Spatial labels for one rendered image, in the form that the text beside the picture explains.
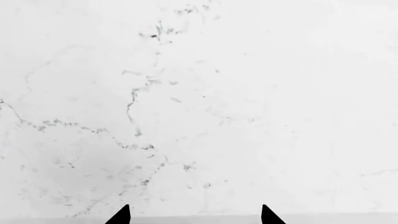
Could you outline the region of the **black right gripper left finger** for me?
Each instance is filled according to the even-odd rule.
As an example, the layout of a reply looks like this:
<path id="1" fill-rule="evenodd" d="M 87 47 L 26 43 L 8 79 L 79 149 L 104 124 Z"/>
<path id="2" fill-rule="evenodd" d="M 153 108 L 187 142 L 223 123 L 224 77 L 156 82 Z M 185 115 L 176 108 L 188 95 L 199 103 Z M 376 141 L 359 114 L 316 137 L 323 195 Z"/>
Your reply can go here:
<path id="1" fill-rule="evenodd" d="M 123 206 L 105 224 L 130 224 L 131 213 L 129 205 Z"/>

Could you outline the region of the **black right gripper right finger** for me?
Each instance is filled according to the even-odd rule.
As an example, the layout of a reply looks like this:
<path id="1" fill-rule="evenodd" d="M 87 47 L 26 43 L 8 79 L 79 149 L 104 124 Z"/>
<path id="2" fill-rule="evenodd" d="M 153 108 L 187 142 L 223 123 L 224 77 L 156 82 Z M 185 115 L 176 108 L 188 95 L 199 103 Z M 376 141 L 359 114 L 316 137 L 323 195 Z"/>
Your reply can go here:
<path id="1" fill-rule="evenodd" d="M 267 205 L 262 205 L 261 222 L 262 224 L 286 224 Z"/>

